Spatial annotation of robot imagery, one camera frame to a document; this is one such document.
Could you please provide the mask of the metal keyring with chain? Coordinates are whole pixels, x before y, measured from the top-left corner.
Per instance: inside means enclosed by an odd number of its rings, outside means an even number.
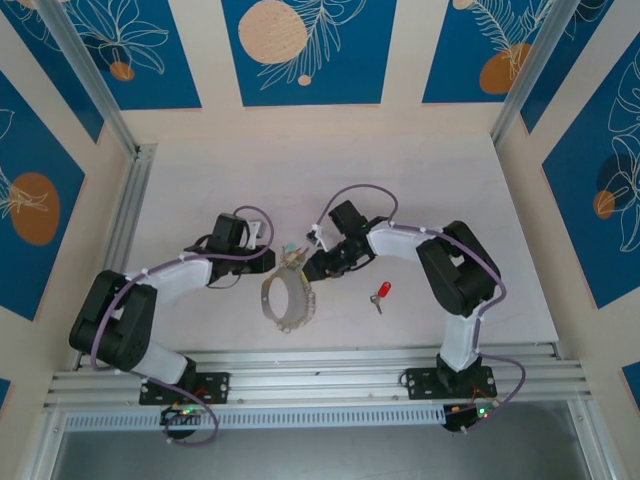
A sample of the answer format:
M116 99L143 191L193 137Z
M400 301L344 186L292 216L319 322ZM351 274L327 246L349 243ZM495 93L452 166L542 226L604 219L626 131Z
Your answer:
M316 296L303 272L308 249L282 248L278 268L261 285L263 315L283 333L289 334L306 325L315 315ZM270 293L275 280L280 280L287 293L287 308L282 315L271 306Z

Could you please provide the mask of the red-capped key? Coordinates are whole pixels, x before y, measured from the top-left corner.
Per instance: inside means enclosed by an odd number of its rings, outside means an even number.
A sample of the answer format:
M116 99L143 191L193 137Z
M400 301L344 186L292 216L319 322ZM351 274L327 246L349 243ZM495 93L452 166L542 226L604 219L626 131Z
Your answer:
M381 303L388 296L391 289L392 289L392 284L388 281L385 281L381 284L378 290L369 298L370 302L374 305L374 307L376 308L376 311L379 314L382 314Z

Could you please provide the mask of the left controller circuit board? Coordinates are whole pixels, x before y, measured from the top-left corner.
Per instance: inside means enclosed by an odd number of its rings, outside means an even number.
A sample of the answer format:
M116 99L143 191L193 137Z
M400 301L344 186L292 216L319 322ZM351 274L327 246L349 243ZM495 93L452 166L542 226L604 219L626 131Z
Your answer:
M201 420L202 412L195 408L169 406L160 413L160 425L163 427L197 426Z

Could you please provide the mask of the controller circuit board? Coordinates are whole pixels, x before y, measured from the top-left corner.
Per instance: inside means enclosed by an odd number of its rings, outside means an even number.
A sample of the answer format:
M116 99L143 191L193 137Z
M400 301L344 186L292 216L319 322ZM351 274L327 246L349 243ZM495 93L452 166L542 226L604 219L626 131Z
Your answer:
M443 427L452 433L467 434L470 428L487 419L499 406L498 402L480 405L446 405Z
M202 412L195 408L169 406L160 413L160 425L163 427L197 426L201 420Z

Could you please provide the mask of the grey metal sheet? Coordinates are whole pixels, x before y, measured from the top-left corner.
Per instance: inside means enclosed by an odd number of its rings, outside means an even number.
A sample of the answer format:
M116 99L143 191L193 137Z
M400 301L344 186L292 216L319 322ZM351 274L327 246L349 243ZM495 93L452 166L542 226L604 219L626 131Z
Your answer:
M433 427L226 431L170 446L151 432L70 433L52 480L590 480L570 437Z

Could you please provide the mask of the right controller circuit board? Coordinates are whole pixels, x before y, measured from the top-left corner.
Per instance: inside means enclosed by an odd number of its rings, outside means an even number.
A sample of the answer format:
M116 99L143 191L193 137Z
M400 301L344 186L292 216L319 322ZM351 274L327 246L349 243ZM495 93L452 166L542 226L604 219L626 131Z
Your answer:
M498 402L480 405L446 405L443 427L452 433L467 434L470 428L487 419L499 406Z

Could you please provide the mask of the aluminium side rail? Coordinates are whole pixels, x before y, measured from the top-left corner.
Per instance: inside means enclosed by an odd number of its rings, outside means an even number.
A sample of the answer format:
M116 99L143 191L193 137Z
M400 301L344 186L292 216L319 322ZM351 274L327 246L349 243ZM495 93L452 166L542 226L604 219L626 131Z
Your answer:
M145 144L138 148L111 228L104 270L126 270L156 150L156 144Z

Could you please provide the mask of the aluminium frame rail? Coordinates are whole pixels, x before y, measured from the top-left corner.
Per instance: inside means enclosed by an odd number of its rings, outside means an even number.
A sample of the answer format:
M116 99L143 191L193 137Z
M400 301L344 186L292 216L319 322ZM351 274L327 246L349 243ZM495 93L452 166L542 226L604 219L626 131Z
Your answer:
M494 345L485 364L505 397L526 379L518 401L588 399L591 389L577 360L562 360L552 344ZM230 375L231 405L342 406L405 404L402 372L434 364L434 347L193 352L199 370ZM47 411L120 410L138 402L140 381L129 374L95 371L81 359L74 371L54 374Z

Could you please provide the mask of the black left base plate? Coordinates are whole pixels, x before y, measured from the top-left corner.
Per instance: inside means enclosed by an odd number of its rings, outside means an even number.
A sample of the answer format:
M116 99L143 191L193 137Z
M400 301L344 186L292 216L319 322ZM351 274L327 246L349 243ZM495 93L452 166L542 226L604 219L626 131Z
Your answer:
M193 403L195 397L207 405L226 404L230 390L228 372L186 373L177 384L148 380L139 393L143 406L169 406Z

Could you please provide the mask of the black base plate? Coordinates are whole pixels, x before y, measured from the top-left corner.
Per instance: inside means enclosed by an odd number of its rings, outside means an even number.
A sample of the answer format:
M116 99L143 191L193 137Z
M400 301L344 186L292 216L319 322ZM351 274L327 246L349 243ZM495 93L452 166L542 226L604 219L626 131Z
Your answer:
M493 371L488 366L462 372L446 368L409 368L403 374L403 386L410 400L471 399L498 394Z
M177 384L148 380L139 393L143 406L169 406L193 403L195 397L207 405L226 404L230 390L228 372L186 373Z

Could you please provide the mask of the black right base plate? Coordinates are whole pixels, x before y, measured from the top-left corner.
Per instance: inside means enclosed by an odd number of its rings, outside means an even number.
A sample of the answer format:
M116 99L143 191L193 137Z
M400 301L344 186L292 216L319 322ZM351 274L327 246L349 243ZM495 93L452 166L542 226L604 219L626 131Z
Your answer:
M493 371L488 366L462 372L446 368L409 368L403 374L403 386L410 400L471 399L498 394Z

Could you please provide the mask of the aluminium corner post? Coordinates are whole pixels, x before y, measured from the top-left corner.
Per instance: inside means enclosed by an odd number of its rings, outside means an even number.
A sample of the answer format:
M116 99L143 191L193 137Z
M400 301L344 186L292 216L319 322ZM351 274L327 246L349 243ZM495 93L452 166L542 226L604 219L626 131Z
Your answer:
M135 160L138 144L126 124L115 98L63 6L57 0L34 0L34 4L76 77L110 127L115 139L126 155Z
M580 0L554 0L551 5L549 16L542 23L524 65L491 128L490 136L495 149L506 140L510 127L539 79L579 2Z

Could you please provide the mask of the aluminium frame bar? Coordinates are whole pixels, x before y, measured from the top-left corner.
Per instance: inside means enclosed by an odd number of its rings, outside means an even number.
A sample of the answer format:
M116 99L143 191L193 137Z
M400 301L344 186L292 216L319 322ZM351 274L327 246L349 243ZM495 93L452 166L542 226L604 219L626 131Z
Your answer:
M587 411L580 400L568 400L567 405L574 424L580 448L591 480L606 480L596 436L589 422Z
M25 467L24 480L51 480L65 434L68 414L47 412Z

